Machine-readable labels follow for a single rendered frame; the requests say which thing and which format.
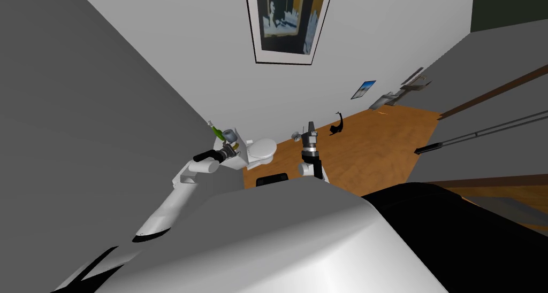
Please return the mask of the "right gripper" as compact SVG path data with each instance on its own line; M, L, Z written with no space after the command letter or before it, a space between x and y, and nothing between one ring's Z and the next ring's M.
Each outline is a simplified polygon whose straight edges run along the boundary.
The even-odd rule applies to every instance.
M317 135L318 133L315 131L314 122L308 122L308 132L301 135L303 147L316 147Z

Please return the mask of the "green bottle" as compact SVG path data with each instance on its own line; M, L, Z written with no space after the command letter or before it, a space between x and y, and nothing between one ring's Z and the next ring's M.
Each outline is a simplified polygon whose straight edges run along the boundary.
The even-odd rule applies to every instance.
M214 124L211 122L211 120L208 121L208 126L211 128L213 133L218 137L222 142L225 141L225 137L223 136L223 132L219 129L217 129Z

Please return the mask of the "large framed wall picture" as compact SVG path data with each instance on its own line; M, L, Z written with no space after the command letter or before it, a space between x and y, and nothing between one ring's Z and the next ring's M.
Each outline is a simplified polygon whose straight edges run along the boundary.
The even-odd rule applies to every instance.
M312 65L330 0L246 0L257 64Z

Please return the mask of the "black cat figure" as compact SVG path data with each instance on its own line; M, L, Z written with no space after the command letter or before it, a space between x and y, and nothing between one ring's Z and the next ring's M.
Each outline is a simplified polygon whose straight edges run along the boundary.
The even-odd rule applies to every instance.
M337 125L331 125L330 126L329 131L330 131L331 135L334 135L336 133L341 133L342 129L344 127L344 121L343 121L342 114L340 112L336 112L336 114L339 116L339 123Z

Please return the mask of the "grey wall shelf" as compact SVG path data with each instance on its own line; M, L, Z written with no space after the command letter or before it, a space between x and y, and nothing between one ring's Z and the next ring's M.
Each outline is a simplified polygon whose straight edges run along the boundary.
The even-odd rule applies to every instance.
M425 89L431 81L424 84L417 84L417 81L426 80L427 76L423 75L424 67L420 67L412 76L402 83L401 88L397 92L389 92L382 95L378 100L374 101L368 110L378 110L383 105L394 106L398 101L404 98L412 91L421 91Z

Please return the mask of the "black towel rail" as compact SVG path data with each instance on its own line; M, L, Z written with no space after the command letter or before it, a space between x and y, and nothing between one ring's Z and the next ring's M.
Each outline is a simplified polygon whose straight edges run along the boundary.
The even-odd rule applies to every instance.
M528 124L531 124L533 122L538 122L538 121L542 121L542 120L546 120L546 119L548 119L548 110L545 110L545 111L542 111L542 112L539 112L539 113L535 113L535 114L531 114L531 115L528 115L528 116L525 116L525 117L522 117L522 118L519 118L519 119L511 120L511 121L505 122L503 124L498 124L498 125L488 127L488 128L482 129L482 130L478 130L478 131L475 131L475 132L472 132L472 133L469 133L469 134L466 134L466 135L462 135L462 136L459 136L459 137L455 137L455 138L452 138L452 139L449 139L449 140L446 140L446 141L437 142L437 143L429 144L429 145L426 145L426 146L423 146L423 147L420 147L420 148L416 148L414 153L416 155L420 155L420 154L423 154L423 153L426 153L426 152L430 152L430 151L433 151L433 150L440 149L442 147L446 147L446 146L457 144L457 143L464 142L464 141L469 141L469 140L472 140L472 139L475 139L475 138L478 138L478 137L483 137L483 136L495 134L495 133L502 132L502 131L505 131L505 130L508 130L508 129L517 128L517 127L520 127L520 126L523 126L523 125L528 125Z

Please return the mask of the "small blue wall picture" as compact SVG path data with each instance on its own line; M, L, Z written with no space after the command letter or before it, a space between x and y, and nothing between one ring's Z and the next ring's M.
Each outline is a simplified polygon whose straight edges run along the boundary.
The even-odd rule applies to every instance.
M366 81L361 87L356 91L356 93L351 97L351 99L361 98L376 82L376 80Z

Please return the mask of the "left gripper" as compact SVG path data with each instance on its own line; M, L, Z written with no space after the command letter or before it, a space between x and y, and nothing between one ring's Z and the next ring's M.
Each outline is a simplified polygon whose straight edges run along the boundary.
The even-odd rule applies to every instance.
M224 156L225 159L235 157L238 154L239 143L223 143L223 146L220 150L220 153Z

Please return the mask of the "white toilet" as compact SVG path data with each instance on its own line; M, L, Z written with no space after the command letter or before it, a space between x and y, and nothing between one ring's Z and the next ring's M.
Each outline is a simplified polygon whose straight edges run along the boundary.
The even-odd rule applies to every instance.
M229 168L248 170L256 168L260 165L265 165L273 160L273 155L276 152L277 144L269 138L262 138L257 141L243 140L236 129L233 130L237 136L238 146L235 149L236 155L228 160Z

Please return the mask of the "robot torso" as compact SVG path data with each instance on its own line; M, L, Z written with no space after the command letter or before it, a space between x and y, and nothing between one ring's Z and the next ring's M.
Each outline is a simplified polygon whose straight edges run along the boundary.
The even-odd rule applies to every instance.
M314 177L220 194L52 293L448 293L377 208Z

